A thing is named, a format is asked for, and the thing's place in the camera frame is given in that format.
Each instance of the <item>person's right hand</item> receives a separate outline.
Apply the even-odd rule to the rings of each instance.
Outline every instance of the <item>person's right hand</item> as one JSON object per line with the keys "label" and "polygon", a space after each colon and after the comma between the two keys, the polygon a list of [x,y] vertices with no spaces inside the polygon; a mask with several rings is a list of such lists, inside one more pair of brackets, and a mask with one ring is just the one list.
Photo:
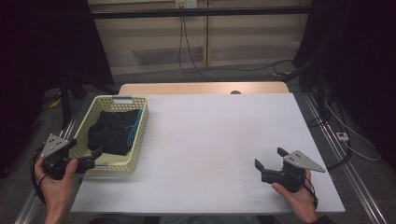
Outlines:
{"label": "person's right hand", "polygon": [[40,183],[44,198],[47,203],[46,224],[64,223],[70,212],[74,199],[74,173],[78,167],[78,160],[71,160],[64,173],[62,180],[52,179],[45,175],[43,160],[35,163],[35,178]]}
{"label": "person's right hand", "polygon": [[[306,170],[306,178],[311,180],[311,173],[309,170]],[[311,184],[308,180],[305,180],[305,184],[311,189]],[[273,183],[272,187],[286,199],[294,214],[303,223],[312,223],[318,220],[314,199],[308,190],[300,188],[299,191],[291,193],[278,183]]]}

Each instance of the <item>gray floor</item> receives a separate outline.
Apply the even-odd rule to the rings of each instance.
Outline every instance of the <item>gray floor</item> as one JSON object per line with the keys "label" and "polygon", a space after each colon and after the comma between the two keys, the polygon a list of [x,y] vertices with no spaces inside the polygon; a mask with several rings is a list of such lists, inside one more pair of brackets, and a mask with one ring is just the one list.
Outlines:
{"label": "gray floor", "polygon": [[[253,65],[238,65],[228,66],[232,69],[255,69],[264,67],[263,64]],[[276,66],[279,72],[290,71],[293,67],[290,62],[280,63]],[[274,81],[277,77],[273,76],[274,67],[267,69],[260,69],[256,71],[236,71],[236,70],[210,70],[203,71],[202,75],[210,77],[217,81]],[[162,71],[154,73],[139,73],[132,75],[118,75],[114,76],[116,81],[115,89],[118,90],[123,83],[150,83],[150,82],[199,82],[211,81],[208,78],[202,77],[197,73],[186,73],[181,70]],[[298,88],[298,80],[294,79],[288,83],[290,91],[294,93],[296,101],[302,110],[303,116],[307,122],[315,118],[311,107],[309,106],[309,97],[313,95],[312,92],[302,93]],[[85,111],[88,109],[94,95],[102,94],[92,87],[86,87],[88,97],[85,101],[77,101],[72,99],[71,106],[74,111],[80,111],[77,115],[79,123]],[[48,91],[45,98],[51,97],[55,91]],[[49,133],[59,133],[62,126],[62,109],[60,107],[54,109],[44,109],[48,105],[43,105],[43,111],[36,121],[36,125],[32,130],[31,136],[25,141],[25,147],[19,159],[13,163],[11,167],[10,176],[0,179],[0,222],[1,223],[14,223],[17,219],[27,197],[29,196],[32,185],[30,182],[30,160],[36,147],[45,141]],[[354,124],[353,118],[350,117],[345,109],[343,113],[346,116],[346,123],[354,130],[358,127]],[[339,132],[340,128],[332,116],[329,121],[330,127]],[[312,136],[318,146],[318,149],[326,162],[326,165],[334,164],[337,159],[334,155],[331,145],[323,133],[323,128],[320,126],[310,128]],[[375,157],[376,152],[368,144],[362,141],[357,135],[350,135],[353,148],[358,150],[369,157]],[[348,164],[352,165],[353,169],[359,174],[361,182],[366,187],[367,191],[373,197],[373,203],[377,206],[381,215],[387,223],[396,223],[396,174],[395,170],[390,167],[383,159],[379,161],[368,161],[356,154],[351,158]],[[358,190],[353,187],[352,181],[347,175],[347,166],[343,165],[330,171],[333,178],[334,185],[346,208],[345,213],[330,214],[332,220],[336,223],[385,223],[382,218],[375,221],[374,217],[370,217],[367,213],[367,207],[362,204],[364,198],[357,192]],[[35,215],[31,223],[43,223],[45,216],[45,206],[40,204],[35,211]],[[94,215],[81,215],[71,214],[68,223],[88,223]],[[276,216],[281,223],[299,223],[292,214]],[[141,223],[142,217],[121,217],[121,223]]]}

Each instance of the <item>black sleeve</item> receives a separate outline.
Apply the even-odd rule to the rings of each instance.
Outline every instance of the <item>black sleeve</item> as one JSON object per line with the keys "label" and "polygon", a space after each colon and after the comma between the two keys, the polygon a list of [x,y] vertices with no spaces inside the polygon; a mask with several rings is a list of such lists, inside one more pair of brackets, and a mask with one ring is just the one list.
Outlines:
{"label": "black sleeve", "polygon": [[318,220],[312,222],[311,224],[335,224],[335,222],[333,222],[328,217],[324,216],[324,217],[320,217]]}

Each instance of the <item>person's left hand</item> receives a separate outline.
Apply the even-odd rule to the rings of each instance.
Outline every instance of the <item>person's left hand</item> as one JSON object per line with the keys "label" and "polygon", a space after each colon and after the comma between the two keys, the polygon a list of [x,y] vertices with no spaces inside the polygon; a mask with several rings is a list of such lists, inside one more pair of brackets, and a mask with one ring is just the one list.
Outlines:
{"label": "person's left hand", "polygon": [[74,173],[78,167],[78,160],[71,160],[66,167],[64,178],[54,180],[46,176],[43,168],[43,160],[39,159],[35,164],[35,178],[41,180],[40,188],[43,191],[47,203],[48,223],[64,223],[70,212],[74,199]]}

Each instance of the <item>white table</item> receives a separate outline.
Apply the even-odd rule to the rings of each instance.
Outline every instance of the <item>white table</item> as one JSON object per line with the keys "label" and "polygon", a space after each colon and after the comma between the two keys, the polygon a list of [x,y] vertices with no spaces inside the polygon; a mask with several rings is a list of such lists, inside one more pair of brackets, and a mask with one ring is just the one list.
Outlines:
{"label": "white table", "polygon": [[[288,152],[299,149],[324,167],[299,107],[293,95],[284,89],[286,86],[279,83],[276,85],[283,93],[241,95],[228,93],[250,93],[254,88],[250,89],[249,84],[257,90],[260,89],[257,85],[271,84],[240,83],[241,88],[227,89],[228,84],[237,85],[165,84],[167,87],[159,92],[162,95],[141,90],[148,97],[150,114],[135,172],[128,176],[85,177],[72,212],[138,215],[290,212],[284,199],[261,182],[254,159],[267,169],[280,170],[282,159],[276,148],[283,147]],[[153,84],[124,86],[120,94],[137,95],[134,90],[142,85]],[[200,85],[227,94],[194,94]],[[187,87],[176,92],[177,86]],[[328,173],[312,172],[312,180],[319,212],[345,211]]]}

